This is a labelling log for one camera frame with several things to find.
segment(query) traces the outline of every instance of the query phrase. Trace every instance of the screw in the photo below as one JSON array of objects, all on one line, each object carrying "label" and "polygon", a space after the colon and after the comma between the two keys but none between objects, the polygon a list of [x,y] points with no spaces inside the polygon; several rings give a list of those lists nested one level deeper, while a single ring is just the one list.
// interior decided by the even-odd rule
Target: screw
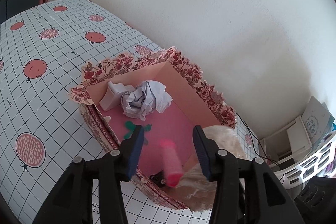
[{"label": "screw", "polygon": [[258,163],[258,164],[263,164],[263,163],[264,163],[264,160],[263,160],[262,158],[260,158],[260,157],[256,157],[256,158],[254,159],[254,161],[255,161],[256,163]]},{"label": "screw", "polygon": [[120,154],[120,151],[118,149],[114,149],[110,152],[111,156],[118,156]]},{"label": "screw", "polygon": [[82,161],[82,157],[80,157],[80,156],[77,156],[77,157],[75,157],[72,161],[74,162],[74,163],[76,163],[76,164],[78,164],[78,163],[80,163],[81,161]]},{"label": "screw", "polygon": [[224,150],[224,149],[219,149],[219,150],[217,151],[217,153],[218,153],[218,155],[220,155],[220,156],[226,156],[226,155],[227,155],[227,151]]}]

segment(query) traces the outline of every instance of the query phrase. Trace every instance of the green object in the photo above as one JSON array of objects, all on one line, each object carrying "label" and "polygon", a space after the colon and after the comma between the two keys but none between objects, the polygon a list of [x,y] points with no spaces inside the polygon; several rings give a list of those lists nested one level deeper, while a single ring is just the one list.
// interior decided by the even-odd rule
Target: green object
[{"label": "green object", "polygon": [[[124,140],[129,139],[132,136],[132,133],[133,133],[135,127],[136,127],[136,124],[134,124],[131,121],[126,121],[125,122],[125,127],[129,130],[129,132],[127,132],[125,134]],[[145,132],[150,131],[152,129],[152,125],[148,124],[148,125],[144,126],[143,129],[144,129]],[[148,145],[148,140],[146,138],[144,139],[143,144]]]}]

